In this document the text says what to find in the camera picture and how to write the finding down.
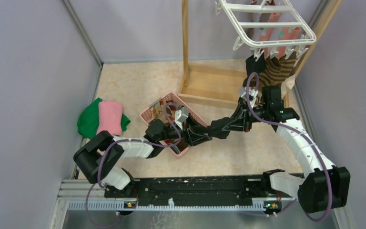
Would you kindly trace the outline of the black sock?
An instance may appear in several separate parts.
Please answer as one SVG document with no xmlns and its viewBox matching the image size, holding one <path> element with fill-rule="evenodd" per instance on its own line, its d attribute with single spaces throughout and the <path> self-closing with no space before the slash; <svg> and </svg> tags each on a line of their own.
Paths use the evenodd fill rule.
<svg viewBox="0 0 366 229">
<path fill-rule="evenodd" d="M 207 127 L 208 136 L 218 139 L 226 139 L 231 132 L 231 121 L 232 120 L 229 117 L 213 120 L 211 124 Z"/>
<path fill-rule="evenodd" d="M 266 69 L 266 63 L 264 57 L 260 57 L 258 60 L 252 55 L 245 60 L 246 66 L 246 78 L 243 81 L 243 87 L 246 87 L 249 75 L 253 72 L 258 73 L 259 75 L 259 84 L 258 88 L 261 89 L 264 86 L 262 81 L 262 73 Z"/>
</svg>

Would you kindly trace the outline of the white clip hanger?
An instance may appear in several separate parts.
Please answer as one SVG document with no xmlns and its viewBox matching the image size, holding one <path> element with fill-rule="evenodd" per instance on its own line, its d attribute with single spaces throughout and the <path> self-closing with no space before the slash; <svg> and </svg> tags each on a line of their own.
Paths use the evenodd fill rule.
<svg viewBox="0 0 366 229">
<path fill-rule="evenodd" d="M 215 14 L 218 15 L 224 12 L 234 27 L 237 37 L 233 45 L 233 50 L 238 50 L 241 46 L 247 45 L 256 60 L 260 57 L 287 57 L 292 52 L 297 52 L 297 57 L 300 58 L 306 52 L 303 48 L 314 44 L 317 40 L 315 33 L 308 26 L 306 21 L 295 10 L 293 5 L 288 0 L 258 0 L 258 5 L 237 4 L 226 0 L 217 0 L 215 2 Z M 261 13 L 269 17 L 270 13 L 281 13 L 278 22 L 248 22 L 248 13 Z M 244 31 L 244 28 L 257 27 L 254 38 L 249 39 Z M 302 31 L 297 39 L 294 40 L 273 40 L 259 41 L 263 28 L 269 27 L 302 27 Z"/>
</svg>

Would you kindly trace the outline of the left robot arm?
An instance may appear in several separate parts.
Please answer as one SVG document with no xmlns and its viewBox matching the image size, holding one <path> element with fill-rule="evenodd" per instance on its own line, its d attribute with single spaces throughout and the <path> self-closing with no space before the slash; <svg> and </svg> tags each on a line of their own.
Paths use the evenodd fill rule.
<svg viewBox="0 0 366 229">
<path fill-rule="evenodd" d="M 123 138 L 112 136 L 108 131 L 99 132 L 92 140 L 81 147 L 73 160 L 89 183 L 101 188 L 112 186 L 122 197 L 133 193 L 131 175 L 116 166 L 121 158 L 153 158 L 165 148 L 173 148 L 181 141 L 195 146 L 212 139 L 207 128 L 195 121 L 184 122 L 183 128 L 176 123 L 167 126 L 163 121 L 154 119 L 148 125 L 145 136 Z"/>
</svg>

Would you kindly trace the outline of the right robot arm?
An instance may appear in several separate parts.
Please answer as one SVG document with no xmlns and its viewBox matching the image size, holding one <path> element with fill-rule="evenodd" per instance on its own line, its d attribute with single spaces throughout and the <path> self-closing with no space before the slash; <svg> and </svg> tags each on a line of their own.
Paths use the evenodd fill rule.
<svg viewBox="0 0 366 229">
<path fill-rule="evenodd" d="M 293 108 L 285 108 L 277 86 L 263 88 L 265 102 L 256 105 L 258 92 L 242 87 L 234 114 L 224 131 L 248 132 L 256 122 L 271 125 L 288 145 L 303 171 L 297 177 L 276 169 L 263 173 L 261 192 L 272 197 L 278 191 L 296 198 L 306 213 L 316 213 L 347 204 L 351 175 L 346 167 L 337 167 L 319 149 L 306 132 Z"/>
</svg>

